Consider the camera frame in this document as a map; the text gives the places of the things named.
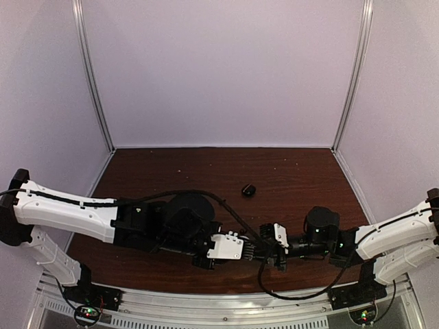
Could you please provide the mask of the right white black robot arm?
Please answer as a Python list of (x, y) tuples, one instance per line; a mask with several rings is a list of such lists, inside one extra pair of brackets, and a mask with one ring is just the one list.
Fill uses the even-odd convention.
[(400, 275), (438, 257), (438, 189), (428, 191), (427, 199), (399, 216), (381, 223), (340, 229), (340, 216), (315, 206), (304, 220), (303, 233), (290, 236), (279, 223), (260, 227), (269, 244), (263, 260), (286, 269), (288, 258), (321, 256), (344, 273), (359, 266), (354, 284), (337, 287), (340, 276), (322, 290), (333, 308), (371, 302), (387, 295), (386, 288)]

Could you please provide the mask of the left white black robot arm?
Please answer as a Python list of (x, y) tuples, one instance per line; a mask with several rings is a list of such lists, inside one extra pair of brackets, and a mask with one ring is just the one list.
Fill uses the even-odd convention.
[(240, 239), (222, 232), (212, 204), (201, 193), (179, 193), (157, 202), (90, 199), (47, 189), (19, 169), (1, 194), (1, 241), (28, 247), (68, 300), (109, 309), (118, 307), (120, 291), (93, 284), (89, 267), (67, 256), (45, 227), (144, 252), (186, 254), (204, 269), (241, 257)]

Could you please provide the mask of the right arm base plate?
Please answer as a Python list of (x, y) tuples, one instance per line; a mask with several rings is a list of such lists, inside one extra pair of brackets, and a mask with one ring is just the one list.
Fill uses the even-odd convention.
[(373, 287), (352, 284), (329, 291), (329, 299), (333, 310), (371, 303), (386, 296), (387, 291), (383, 286)]

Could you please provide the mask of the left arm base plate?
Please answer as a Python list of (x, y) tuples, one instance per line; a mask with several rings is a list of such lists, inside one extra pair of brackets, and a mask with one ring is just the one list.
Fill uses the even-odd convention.
[(65, 297), (77, 304), (85, 304), (98, 309), (118, 311), (121, 303), (122, 291), (110, 287), (93, 285), (86, 293), (79, 287), (66, 287)]

